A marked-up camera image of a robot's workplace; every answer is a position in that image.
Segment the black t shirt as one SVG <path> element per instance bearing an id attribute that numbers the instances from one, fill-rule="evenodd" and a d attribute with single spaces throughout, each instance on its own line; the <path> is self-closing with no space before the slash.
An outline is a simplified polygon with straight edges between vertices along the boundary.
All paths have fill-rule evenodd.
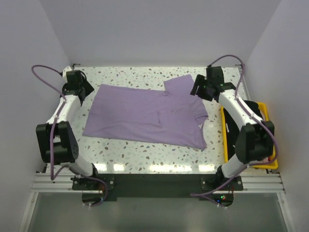
<path id="1" fill-rule="evenodd" d="M 253 102 L 253 101 L 245 101 L 245 103 L 248 105 L 248 107 L 259 117 L 263 117 L 258 103 Z M 225 119 L 225 132 L 226 132 L 226 138 L 227 138 L 227 143 L 226 143 L 226 148 L 227 148 L 227 160 L 232 158 L 232 156 L 235 154 L 235 144 L 237 141 L 237 138 L 239 136 L 239 128 L 231 115 L 228 113 L 227 110 L 223 108 L 223 118 Z"/>

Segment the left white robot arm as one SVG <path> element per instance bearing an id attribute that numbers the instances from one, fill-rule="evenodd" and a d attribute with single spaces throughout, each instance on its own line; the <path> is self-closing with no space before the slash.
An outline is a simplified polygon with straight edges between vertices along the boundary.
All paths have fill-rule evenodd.
<path id="1" fill-rule="evenodd" d="M 62 169 L 69 168 L 75 175 L 84 176 L 83 184 L 88 189 L 96 189 L 100 184 L 97 169 L 80 154 L 70 125 L 94 88 L 83 71 L 70 69 L 58 72 L 65 80 L 65 84 L 59 90 L 36 74 L 34 69 L 37 67 L 39 65 L 32 67 L 33 74 L 60 94 L 59 105 L 54 114 L 46 123 L 36 127 L 41 158 L 44 163 L 50 164 L 50 177 L 54 180 Z"/>

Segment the yellow plastic bin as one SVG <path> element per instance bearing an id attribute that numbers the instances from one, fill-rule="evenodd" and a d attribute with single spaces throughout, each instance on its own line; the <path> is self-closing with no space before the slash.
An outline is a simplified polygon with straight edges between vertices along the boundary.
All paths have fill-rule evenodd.
<path id="1" fill-rule="evenodd" d="M 268 121 L 267 105 L 263 102 L 245 101 L 255 114 Z M 227 163 L 235 154 L 235 144 L 239 135 L 239 129 L 227 110 L 221 106 L 222 132 L 224 145 L 224 160 Z"/>

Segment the purple t shirt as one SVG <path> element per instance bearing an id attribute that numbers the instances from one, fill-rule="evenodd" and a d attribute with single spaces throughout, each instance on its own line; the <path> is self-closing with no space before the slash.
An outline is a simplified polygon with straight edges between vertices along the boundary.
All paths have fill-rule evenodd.
<path id="1" fill-rule="evenodd" d="M 100 85 L 83 136 L 205 149 L 205 106 L 190 94 L 191 75 L 164 82 L 164 90 Z"/>

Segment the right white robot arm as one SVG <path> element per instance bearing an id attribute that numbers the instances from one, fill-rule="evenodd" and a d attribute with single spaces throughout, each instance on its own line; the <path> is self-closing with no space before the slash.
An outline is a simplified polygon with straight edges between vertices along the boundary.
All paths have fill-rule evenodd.
<path id="1" fill-rule="evenodd" d="M 225 82 L 220 66 L 209 65 L 206 76 L 197 75 L 190 93 L 207 101 L 217 101 L 229 113 L 239 130 L 235 154 L 217 170 L 220 175 L 216 176 L 215 184 L 221 190 L 231 186 L 232 178 L 247 166 L 264 161 L 273 154 L 274 124 L 256 115 L 237 90 L 231 82 Z"/>

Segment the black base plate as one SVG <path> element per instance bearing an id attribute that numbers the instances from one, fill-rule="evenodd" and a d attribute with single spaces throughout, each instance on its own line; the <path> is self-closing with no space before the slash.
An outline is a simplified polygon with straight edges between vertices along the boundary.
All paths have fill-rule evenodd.
<path id="1" fill-rule="evenodd" d="M 115 202 L 118 198 L 189 198 L 206 193 L 215 184 L 214 174 L 98 174 L 96 180 L 72 177 L 72 189 L 82 191 L 84 203 Z"/>

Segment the aluminium frame rail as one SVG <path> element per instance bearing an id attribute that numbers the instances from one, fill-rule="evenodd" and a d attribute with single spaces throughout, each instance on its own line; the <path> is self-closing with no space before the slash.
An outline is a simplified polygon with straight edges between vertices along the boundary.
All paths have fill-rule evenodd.
<path id="1" fill-rule="evenodd" d="M 156 192 L 188 196 L 190 193 L 244 192 L 284 193 L 279 174 L 242 174 L 215 186 L 214 174 L 99 174 L 96 180 L 61 174 L 52 181 L 47 174 L 35 174 L 33 192 L 87 192 L 106 187 L 111 192 L 151 195 Z"/>

